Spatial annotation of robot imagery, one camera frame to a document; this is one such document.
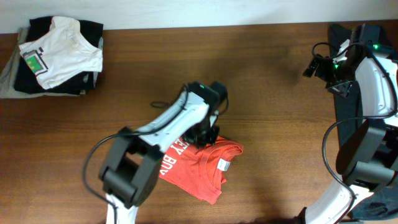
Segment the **black unfolded shirt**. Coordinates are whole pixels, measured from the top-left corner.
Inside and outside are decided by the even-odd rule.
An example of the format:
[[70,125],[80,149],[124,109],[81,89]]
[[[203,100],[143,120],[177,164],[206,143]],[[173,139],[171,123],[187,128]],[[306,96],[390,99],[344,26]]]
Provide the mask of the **black unfolded shirt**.
[[[339,24],[332,24],[328,28],[328,38],[334,46],[342,44],[350,37],[351,31]],[[347,98],[335,96],[334,102],[337,120],[361,116],[363,113],[361,94],[357,83],[353,84]],[[348,121],[337,126],[339,154],[343,152],[343,146],[359,129],[360,124],[360,121]],[[397,218],[397,186],[384,188],[359,202],[348,213],[348,216],[353,220],[361,221],[383,221]]]

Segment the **red soccer t-shirt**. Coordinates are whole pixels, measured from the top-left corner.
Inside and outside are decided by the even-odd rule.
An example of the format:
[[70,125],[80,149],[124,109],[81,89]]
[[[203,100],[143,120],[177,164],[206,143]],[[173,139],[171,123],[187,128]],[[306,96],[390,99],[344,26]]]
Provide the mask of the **red soccer t-shirt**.
[[159,177],[213,205],[221,195],[221,185],[226,182],[223,173],[243,149],[240,143],[222,137],[201,148],[180,138],[164,155]]

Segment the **grey folded t-shirt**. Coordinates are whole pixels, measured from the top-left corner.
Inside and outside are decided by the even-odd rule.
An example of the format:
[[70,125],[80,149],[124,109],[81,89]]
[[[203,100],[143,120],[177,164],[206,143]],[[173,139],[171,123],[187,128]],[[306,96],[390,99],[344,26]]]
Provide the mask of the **grey folded t-shirt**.
[[27,41],[27,34],[29,31],[30,27],[27,29],[22,29],[21,33],[19,34],[19,41],[16,49],[14,50],[10,60],[4,67],[4,70],[2,71],[1,74],[1,98],[13,98],[13,99],[18,99],[18,98],[35,98],[39,96],[79,96],[79,95],[84,95],[86,94],[87,91],[83,90],[79,95],[71,95],[71,94],[66,94],[66,93],[24,93],[21,91],[17,91],[14,88],[14,82],[16,79],[18,67],[19,67],[19,62],[21,58],[20,55],[20,50],[19,46],[21,44],[24,44]]

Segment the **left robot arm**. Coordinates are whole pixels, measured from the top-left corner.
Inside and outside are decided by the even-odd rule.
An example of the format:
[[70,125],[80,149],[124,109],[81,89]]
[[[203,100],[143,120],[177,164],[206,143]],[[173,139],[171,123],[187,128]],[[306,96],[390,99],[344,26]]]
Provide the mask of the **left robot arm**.
[[168,148],[178,139],[194,146],[214,143],[219,106],[228,100],[220,82],[186,84],[158,118],[135,131],[122,128],[112,139],[99,179],[108,203],[107,223],[133,223],[138,207],[153,191]]

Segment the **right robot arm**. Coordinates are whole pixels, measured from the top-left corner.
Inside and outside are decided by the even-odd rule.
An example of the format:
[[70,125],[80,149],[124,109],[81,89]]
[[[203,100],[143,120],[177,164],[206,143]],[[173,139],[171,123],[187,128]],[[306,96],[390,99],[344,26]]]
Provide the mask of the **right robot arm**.
[[333,181],[296,223],[343,223],[355,206],[397,185],[397,50],[381,26],[328,29],[330,54],[304,71],[333,94],[339,137]]

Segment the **white folded t-shirt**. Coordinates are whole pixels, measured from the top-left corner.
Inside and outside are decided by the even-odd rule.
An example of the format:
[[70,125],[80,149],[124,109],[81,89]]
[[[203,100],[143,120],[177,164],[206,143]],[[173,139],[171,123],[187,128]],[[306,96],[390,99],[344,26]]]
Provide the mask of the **white folded t-shirt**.
[[53,16],[35,21],[31,28],[48,32],[37,40],[19,46],[29,75],[44,90],[51,90],[83,72],[101,72],[103,51],[98,48],[103,25]]

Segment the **black folded t-shirt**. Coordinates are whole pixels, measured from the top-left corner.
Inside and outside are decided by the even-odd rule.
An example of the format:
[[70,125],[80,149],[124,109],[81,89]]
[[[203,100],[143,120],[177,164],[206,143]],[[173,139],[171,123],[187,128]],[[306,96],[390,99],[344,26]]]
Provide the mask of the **black folded t-shirt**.
[[[30,29],[27,34],[27,41],[31,42],[45,35],[52,22],[52,17],[39,17],[30,20]],[[103,25],[97,22],[81,20],[80,32],[82,36],[93,46],[100,46],[103,36]],[[66,93],[71,95],[79,95],[81,91],[94,90],[96,78],[98,74],[95,72],[81,72],[74,77],[69,78],[59,86],[43,89],[35,75],[27,66],[23,59],[20,59],[19,67],[14,82],[14,88],[24,93]]]

